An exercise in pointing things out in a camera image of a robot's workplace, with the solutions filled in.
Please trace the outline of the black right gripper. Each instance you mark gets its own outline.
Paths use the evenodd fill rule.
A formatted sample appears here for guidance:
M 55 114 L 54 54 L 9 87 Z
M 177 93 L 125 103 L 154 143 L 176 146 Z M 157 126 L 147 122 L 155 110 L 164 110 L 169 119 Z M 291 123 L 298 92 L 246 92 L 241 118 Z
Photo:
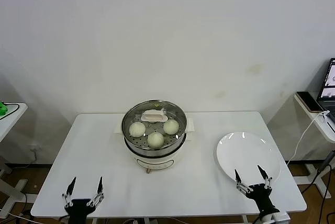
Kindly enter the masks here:
M 279 212 L 277 208 L 272 204 L 270 200 L 270 194 L 272 192 L 272 180 L 273 178 L 268 176 L 267 172 L 257 165 L 261 176 L 264 179 L 264 183 L 246 185 L 242 182 L 241 177 L 237 170 L 235 173 L 236 188 L 239 192 L 245 195 L 247 198 L 255 201 L 258 210 L 260 212 L 259 216 L 266 216 Z

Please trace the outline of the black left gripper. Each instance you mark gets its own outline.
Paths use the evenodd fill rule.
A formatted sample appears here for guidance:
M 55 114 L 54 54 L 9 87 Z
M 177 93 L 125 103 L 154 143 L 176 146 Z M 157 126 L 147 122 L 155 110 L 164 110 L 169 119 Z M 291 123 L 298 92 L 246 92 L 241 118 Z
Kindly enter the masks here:
M 96 207 L 104 199 L 103 193 L 103 177 L 99 179 L 99 185 L 97 188 L 96 195 L 90 199 L 71 199 L 74 186 L 76 182 L 76 177 L 68 185 L 66 192 L 62 194 L 62 198 L 65 202 L 64 209 L 69 215 L 69 224 L 85 224 L 86 218 L 89 214 L 96 210 Z

